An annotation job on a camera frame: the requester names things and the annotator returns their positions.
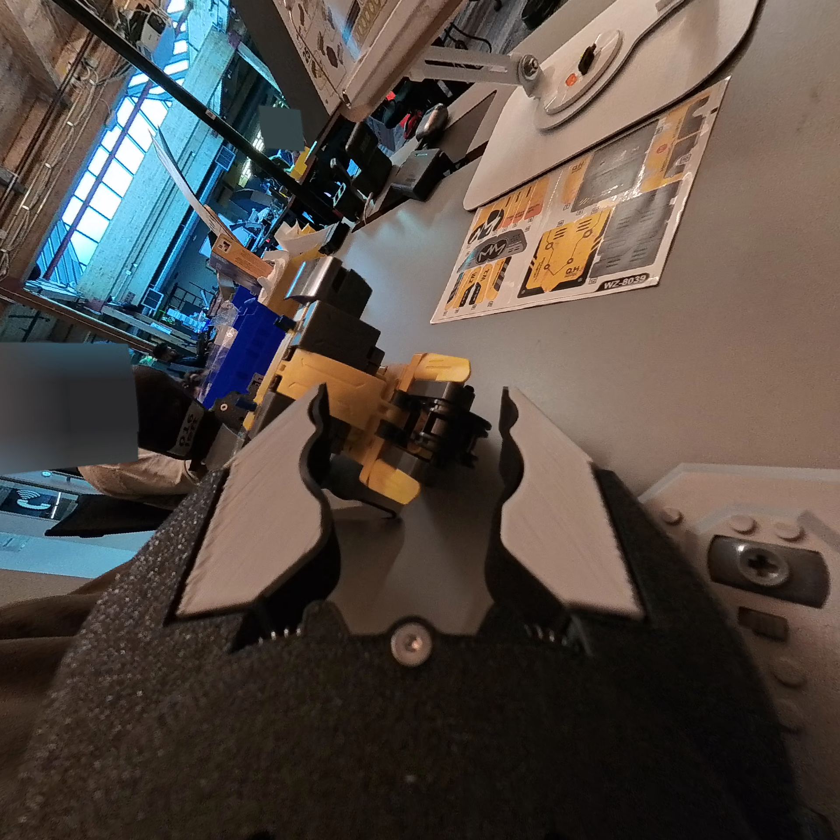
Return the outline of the white book stand black board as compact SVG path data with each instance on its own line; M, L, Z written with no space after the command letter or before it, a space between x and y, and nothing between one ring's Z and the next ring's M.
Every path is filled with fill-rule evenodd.
M511 89L465 196L465 209L477 209L686 98L739 47L758 7L754 1L613 2L562 35L547 58L430 45L406 78ZM566 87L591 44L594 62L577 85ZM321 104L329 116L355 122L371 115L328 112Z

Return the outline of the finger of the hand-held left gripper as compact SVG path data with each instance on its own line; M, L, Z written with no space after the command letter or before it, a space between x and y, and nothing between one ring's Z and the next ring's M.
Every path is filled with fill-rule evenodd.
M326 475L326 495L347 518L397 519L403 504L372 490L361 481L361 465L353 459L332 459Z

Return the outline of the blue storage bin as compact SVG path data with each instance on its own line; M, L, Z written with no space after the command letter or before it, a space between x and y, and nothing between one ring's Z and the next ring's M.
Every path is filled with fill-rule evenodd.
M238 287L221 308L206 376L198 400L207 409L228 393L248 393L256 375L264 375L285 333L278 316L251 292Z

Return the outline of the cardboard box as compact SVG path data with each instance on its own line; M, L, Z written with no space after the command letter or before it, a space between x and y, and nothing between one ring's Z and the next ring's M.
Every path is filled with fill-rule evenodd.
M272 265L242 245L230 232L217 234L211 249L211 265L216 270L239 272L254 278L268 277Z

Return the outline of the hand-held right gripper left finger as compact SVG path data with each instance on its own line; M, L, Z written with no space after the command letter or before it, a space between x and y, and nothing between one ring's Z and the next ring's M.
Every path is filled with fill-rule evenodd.
M257 433L224 475L175 617L248 613L300 621L337 584L340 551L322 490L329 394L309 388Z

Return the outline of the grey studded toy block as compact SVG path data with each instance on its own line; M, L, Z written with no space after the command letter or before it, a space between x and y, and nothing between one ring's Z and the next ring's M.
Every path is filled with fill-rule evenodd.
M838 807L837 469L680 465L642 495L762 674L804 798Z

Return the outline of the yellow grey toy vehicle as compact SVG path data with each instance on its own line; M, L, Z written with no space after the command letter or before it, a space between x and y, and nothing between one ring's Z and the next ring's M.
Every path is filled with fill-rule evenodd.
M337 257L297 261L280 279L284 297L307 263L316 267L316 297L293 318L280 318L286 335L246 417L248 435L325 384L333 458L359 463L361 481L372 490L405 506L447 467L473 467L491 425L472 410L470 362L421 352L404 364L385 364L380 331L362 319L372 289Z

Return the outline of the black flat case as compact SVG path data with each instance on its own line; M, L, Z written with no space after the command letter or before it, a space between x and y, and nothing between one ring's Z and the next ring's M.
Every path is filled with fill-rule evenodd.
M453 162L439 148L417 149L396 171L391 189L401 197L425 202L452 167Z

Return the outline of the black charging dock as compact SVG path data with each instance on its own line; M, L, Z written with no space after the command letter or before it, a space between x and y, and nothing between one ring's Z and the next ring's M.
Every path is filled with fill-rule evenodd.
M356 123L344 148L358 168L350 176L352 186L365 196L377 197L388 183L393 163L380 149L373 130L366 122Z

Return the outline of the black pole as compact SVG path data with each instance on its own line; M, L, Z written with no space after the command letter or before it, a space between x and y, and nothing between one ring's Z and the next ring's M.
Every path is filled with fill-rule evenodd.
M201 122L210 127L225 141L230 143L237 152L242 153L261 171L273 178L287 194L298 200L312 217L322 226L335 224L345 220L348 224L355 224L359 217L353 217L337 210L326 197L308 185L297 182L280 165L271 160L266 154L258 150L252 143L238 132L233 126L224 121L219 114L203 104L183 86L178 85L163 69L153 63L143 53L131 45L113 27L80 1L56 1L56 5L69 16L74 18L90 34L98 38L104 45L112 49L118 56L131 64L139 72L158 87L161 87L176 102L196 116Z

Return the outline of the assembly instruction booklet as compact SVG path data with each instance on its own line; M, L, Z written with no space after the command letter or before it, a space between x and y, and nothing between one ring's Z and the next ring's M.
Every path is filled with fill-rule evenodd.
M328 112L369 116L463 1L285 1L276 10Z

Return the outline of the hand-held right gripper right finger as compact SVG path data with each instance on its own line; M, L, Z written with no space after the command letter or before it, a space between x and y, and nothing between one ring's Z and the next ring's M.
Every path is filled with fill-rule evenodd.
M499 474L487 552L493 601L526 621L562 611L644 619L592 458L518 388L500 399Z

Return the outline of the yellow black sticker sheet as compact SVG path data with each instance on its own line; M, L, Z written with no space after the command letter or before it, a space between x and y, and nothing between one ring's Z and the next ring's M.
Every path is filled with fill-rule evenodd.
M655 287L729 80L478 207L430 322Z

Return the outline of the person's beige trousers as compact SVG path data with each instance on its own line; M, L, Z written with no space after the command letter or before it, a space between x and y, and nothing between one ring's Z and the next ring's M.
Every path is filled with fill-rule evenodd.
M101 494L127 501L177 504L201 482L206 469L188 460L140 449L138 460L129 463L84 465L82 478Z

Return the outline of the small black charger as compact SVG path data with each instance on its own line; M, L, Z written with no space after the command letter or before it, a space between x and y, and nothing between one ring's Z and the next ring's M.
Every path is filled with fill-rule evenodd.
M353 200L348 200L347 196L344 195L346 185L343 176L332 168L331 163L333 162L338 163L341 171L346 173L347 164L343 163L341 159L316 154L304 183L320 197L323 197L342 217L352 218L354 215Z

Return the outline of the white crumpled paper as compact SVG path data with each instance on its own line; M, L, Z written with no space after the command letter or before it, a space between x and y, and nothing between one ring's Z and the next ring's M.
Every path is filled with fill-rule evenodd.
M271 265L269 284L277 285L295 259L310 252L318 253L330 230L330 227L315 230L309 225L281 223L275 233L276 247L264 255L264 261Z

